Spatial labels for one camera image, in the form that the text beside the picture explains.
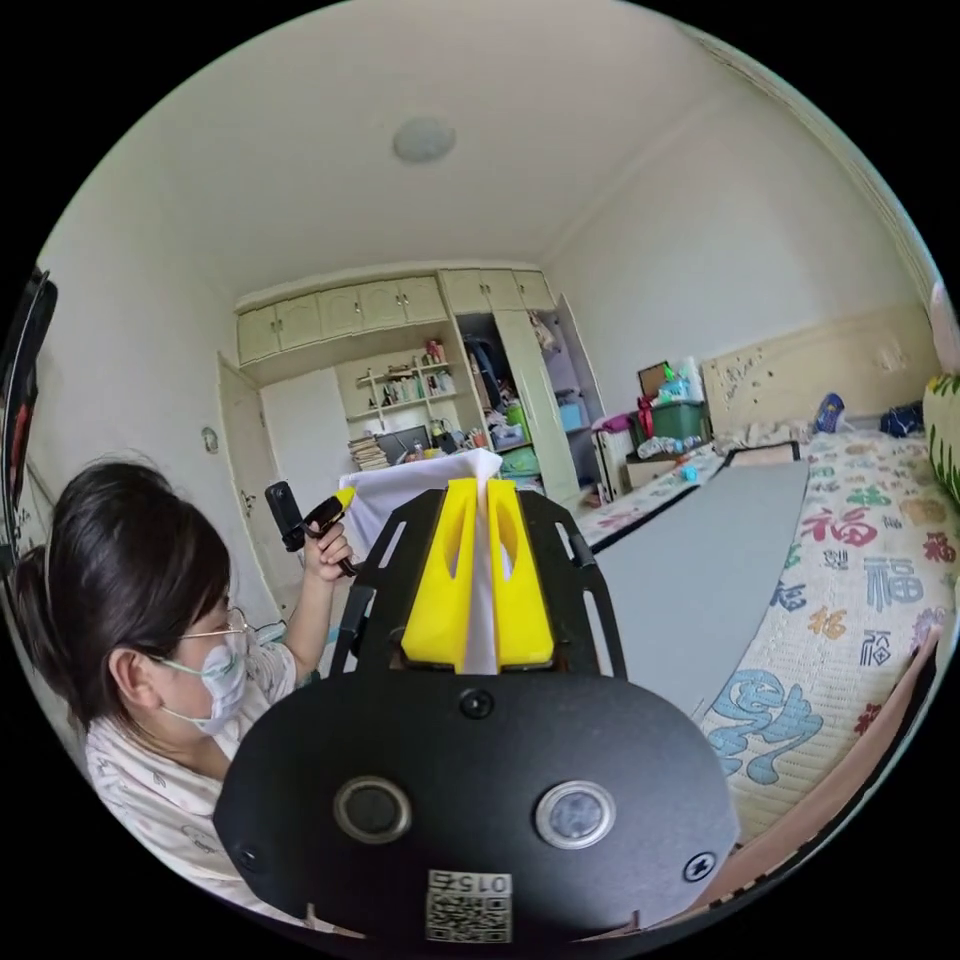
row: stack of books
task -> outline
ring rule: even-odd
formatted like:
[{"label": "stack of books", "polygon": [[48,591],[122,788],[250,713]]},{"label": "stack of books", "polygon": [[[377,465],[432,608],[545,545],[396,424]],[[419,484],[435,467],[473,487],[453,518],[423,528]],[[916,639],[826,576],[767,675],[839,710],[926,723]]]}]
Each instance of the stack of books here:
[{"label": "stack of books", "polygon": [[359,440],[351,440],[348,447],[353,462],[361,470],[382,470],[384,467],[390,466],[374,437],[361,437]]}]

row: gray mat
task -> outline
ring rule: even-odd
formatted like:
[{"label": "gray mat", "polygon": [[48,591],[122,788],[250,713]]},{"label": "gray mat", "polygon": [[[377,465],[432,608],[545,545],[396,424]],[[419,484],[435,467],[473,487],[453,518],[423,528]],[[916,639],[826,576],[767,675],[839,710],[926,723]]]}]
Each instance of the gray mat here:
[{"label": "gray mat", "polygon": [[706,713],[770,607],[808,470],[805,462],[721,470],[597,554],[630,680],[694,720]]}]

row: dark hair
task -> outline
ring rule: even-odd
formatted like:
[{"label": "dark hair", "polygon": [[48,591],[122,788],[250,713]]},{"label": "dark hair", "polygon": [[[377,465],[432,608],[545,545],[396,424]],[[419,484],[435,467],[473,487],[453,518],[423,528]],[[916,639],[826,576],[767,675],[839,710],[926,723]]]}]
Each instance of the dark hair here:
[{"label": "dark hair", "polygon": [[84,731],[100,717],[129,720],[111,651],[170,657],[229,583],[227,548],[207,518],[156,470],[122,461],[70,481],[47,545],[21,558],[14,581],[27,655]]}]

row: woman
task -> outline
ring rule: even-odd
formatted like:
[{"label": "woman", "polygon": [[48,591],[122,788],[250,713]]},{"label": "woman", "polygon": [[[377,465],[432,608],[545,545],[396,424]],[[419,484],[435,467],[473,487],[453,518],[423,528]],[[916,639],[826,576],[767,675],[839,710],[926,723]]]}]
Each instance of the woman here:
[{"label": "woman", "polygon": [[244,734],[317,669],[350,555],[339,525],[307,538],[283,642],[258,644],[230,609],[209,521],[149,467],[101,462],[70,482],[46,547],[16,572],[28,655],[86,734],[101,800],[171,870],[291,923],[246,886],[211,816]]}]

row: face mask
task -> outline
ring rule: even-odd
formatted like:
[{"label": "face mask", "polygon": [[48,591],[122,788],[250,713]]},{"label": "face mask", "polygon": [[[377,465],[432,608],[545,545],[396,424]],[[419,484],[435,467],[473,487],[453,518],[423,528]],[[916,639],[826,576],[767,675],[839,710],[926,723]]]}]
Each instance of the face mask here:
[{"label": "face mask", "polygon": [[191,673],[203,680],[203,685],[210,691],[213,706],[210,716],[206,718],[185,717],[163,707],[165,713],[179,720],[189,720],[208,736],[216,736],[227,723],[236,716],[243,700],[243,691],[247,682],[247,669],[241,644],[233,637],[227,642],[214,647],[203,661],[201,670],[192,670],[181,663],[172,660],[162,661],[166,666],[173,667],[183,673]]}]

